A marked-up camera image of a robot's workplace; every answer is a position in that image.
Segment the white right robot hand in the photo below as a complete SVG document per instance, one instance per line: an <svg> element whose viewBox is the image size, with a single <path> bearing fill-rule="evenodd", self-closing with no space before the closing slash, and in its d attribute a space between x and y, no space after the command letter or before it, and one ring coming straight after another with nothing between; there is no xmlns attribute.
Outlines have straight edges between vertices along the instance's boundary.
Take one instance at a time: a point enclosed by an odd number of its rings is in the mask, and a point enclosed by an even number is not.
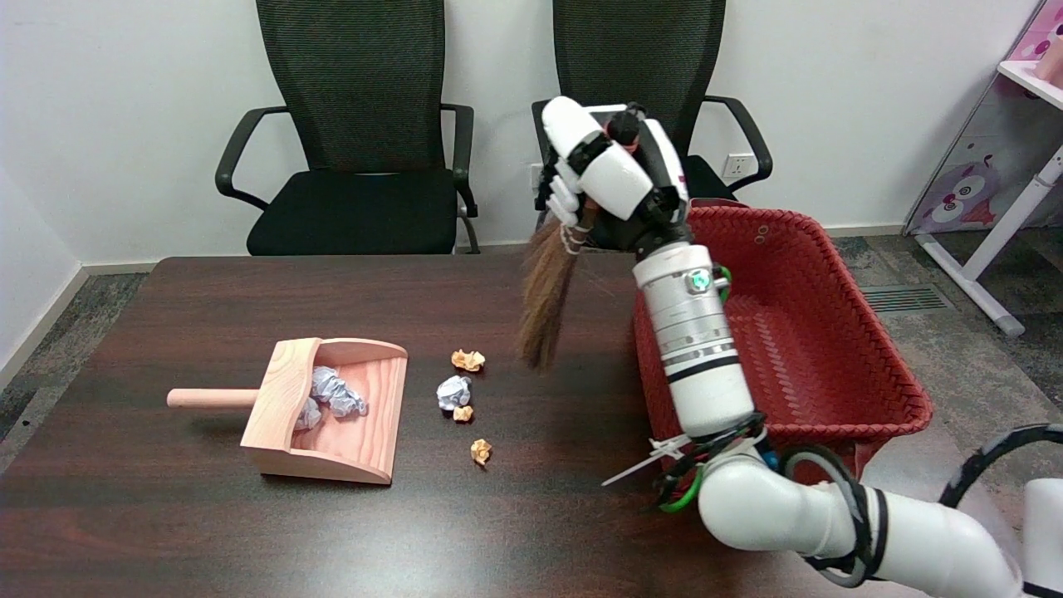
<svg viewBox="0 0 1063 598"><path fill-rule="evenodd" d="M546 163L536 208L568 228L596 233L601 247L631 251L645 235L686 230L690 197L668 133L637 102L584 106L570 97L542 107Z"/></svg>

